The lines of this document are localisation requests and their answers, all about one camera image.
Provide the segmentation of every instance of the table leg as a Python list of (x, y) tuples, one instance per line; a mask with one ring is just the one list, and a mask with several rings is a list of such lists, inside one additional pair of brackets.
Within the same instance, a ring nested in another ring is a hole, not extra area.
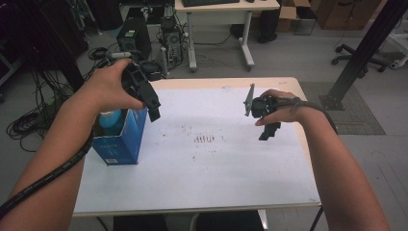
[(191, 13), (187, 13), (187, 30), (189, 32), (189, 65), (190, 70), (195, 72), (197, 70), (197, 61), (195, 60), (194, 39), (192, 37)]
[(243, 37), (240, 38), (241, 49), (243, 51), (243, 55), (245, 56), (248, 71), (250, 71), (252, 66), (255, 65), (254, 60), (252, 59), (252, 56), (251, 56), (251, 52), (249, 51), (249, 48), (248, 48), (248, 44), (247, 44), (251, 17), (252, 17), (252, 12), (251, 11), (246, 12), (245, 24), (243, 27)]

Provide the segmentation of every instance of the carpet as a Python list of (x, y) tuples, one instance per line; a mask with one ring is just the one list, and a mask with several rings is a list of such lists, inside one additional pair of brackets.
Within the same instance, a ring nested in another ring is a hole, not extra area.
[[(334, 83), (300, 82), (310, 102), (320, 104), (319, 95), (326, 95)], [(381, 125), (372, 114), (360, 93), (353, 86), (342, 101), (344, 111), (327, 111), (336, 124), (339, 135), (385, 135)]]

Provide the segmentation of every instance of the chair base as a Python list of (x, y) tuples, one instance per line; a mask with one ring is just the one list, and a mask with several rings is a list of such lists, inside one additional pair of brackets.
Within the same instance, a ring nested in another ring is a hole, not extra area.
[[(355, 50), (353, 48), (351, 48), (351, 47), (349, 47), (348, 45), (345, 45), (345, 44), (342, 44), (341, 46), (338, 46), (335, 49), (336, 53), (340, 53), (343, 50), (347, 51), (351, 55), (337, 56), (336, 58), (334, 58), (331, 61), (331, 64), (338, 64), (340, 60), (350, 60), (351, 57), (353, 56), (353, 54), (355, 53)], [(384, 61), (380, 61), (380, 60), (375, 59), (375, 58), (371, 58), (369, 60), (369, 63), (380, 65), (380, 67), (377, 69), (378, 72), (383, 72), (387, 68), (387, 66), (389, 65), (388, 63), (386, 63)], [(365, 66), (364, 69), (362, 70), (359, 78), (363, 78), (366, 75), (367, 72), (369, 72), (369, 69), (367, 68), (367, 66)]]

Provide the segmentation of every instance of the blue box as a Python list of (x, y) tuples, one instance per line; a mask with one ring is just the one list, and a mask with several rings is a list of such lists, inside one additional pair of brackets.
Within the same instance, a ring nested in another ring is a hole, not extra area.
[(93, 126), (92, 147), (108, 166), (135, 165), (138, 163), (141, 138), (147, 109), (122, 110), (124, 125), (119, 136), (104, 136), (100, 125)]

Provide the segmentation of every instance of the computer tower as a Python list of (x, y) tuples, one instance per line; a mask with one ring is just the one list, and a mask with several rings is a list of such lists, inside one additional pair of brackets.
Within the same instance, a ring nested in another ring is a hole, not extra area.
[(148, 60), (152, 46), (144, 18), (127, 19), (116, 39), (120, 51), (139, 51), (143, 59)]
[(174, 30), (168, 33), (166, 38), (167, 45), (167, 57), (170, 62), (181, 62), (182, 61), (182, 49), (180, 40), (180, 31)]

